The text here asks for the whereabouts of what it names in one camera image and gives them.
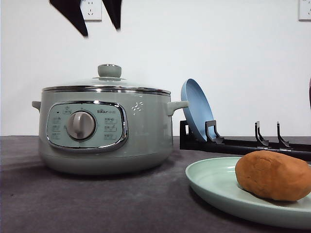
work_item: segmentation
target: brand logo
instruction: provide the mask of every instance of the brand logo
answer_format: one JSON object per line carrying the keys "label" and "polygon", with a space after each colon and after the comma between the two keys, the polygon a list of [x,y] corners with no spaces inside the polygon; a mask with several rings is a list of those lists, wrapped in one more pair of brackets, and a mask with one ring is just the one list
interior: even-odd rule
{"label": "brand logo", "polygon": [[97,113],[116,113],[115,110],[105,110],[105,109],[98,109]]}

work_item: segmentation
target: pot handle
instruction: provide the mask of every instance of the pot handle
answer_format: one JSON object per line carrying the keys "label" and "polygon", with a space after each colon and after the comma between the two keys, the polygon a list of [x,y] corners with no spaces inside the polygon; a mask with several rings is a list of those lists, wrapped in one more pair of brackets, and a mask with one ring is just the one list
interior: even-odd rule
{"label": "pot handle", "polygon": [[176,101],[167,103],[167,115],[172,116],[175,110],[189,107],[188,101]]}
{"label": "pot handle", "polygon": [[39,112],[40,112],[40,107],[41,107],[41,102],[40,102],[40,101],[32,101],[31,105],[32,105],[34,108],[38,109]]}

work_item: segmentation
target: control panel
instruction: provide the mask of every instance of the control panel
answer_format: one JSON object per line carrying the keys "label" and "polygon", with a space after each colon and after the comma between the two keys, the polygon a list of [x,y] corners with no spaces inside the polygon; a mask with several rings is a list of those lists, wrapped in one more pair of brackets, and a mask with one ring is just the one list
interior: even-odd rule
{"label": "control panel", "polygon": [[113,150],[127,139],[125,110],[117,103],[69,101],[49,112],[47,138],[65,149]]}

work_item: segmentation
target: plate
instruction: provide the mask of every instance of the plate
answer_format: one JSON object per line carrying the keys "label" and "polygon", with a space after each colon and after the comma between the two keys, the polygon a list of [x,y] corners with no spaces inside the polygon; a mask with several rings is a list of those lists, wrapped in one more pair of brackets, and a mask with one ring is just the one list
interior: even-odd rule
{"label": "plate", "polygon": [[[188,79],[181,88],[181,100],[189,101],[189,107],[183,108],[187,123],[196,139],[206,142],[205,122],[213,120],[213,113],[200,85]],[[213,127],[208,128],[209,135],[216,138]]]}
{"label": "plate", "polygon": [[235,176],[240,157],[214,158],[186,168],[192,189],[216,208],[253,222],[271,226],[311,229],[311,194],[290,201],[260,199],[244,191]]}

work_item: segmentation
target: black dish rack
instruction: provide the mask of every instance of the black dish rack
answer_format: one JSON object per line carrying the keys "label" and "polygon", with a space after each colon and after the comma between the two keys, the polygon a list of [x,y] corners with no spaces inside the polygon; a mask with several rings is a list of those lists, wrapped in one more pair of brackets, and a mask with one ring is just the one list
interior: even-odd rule
{"label": "black dish rack", "polygon": [[[278,142],[269,142],[260,134],[259,121],[255,122],[255,138],[256,141],[232,140],[221,137],[217,132],[216,121],[205,122],[205,134],[207,142],[199,142],[190,127],[188,133],[186,120],[180,121],[180,149],[181,150],[202,150],[207,152],[217,152],[226,154],[241,154],[257,151],[269,150],[283,153],[298,159],[311,161],[311,145],[296,144],[285,141],[280,135],[280,124],[277,122],[277,138]],[[214,127],[216,138],[212,138],[208,133],[208,128]]]}

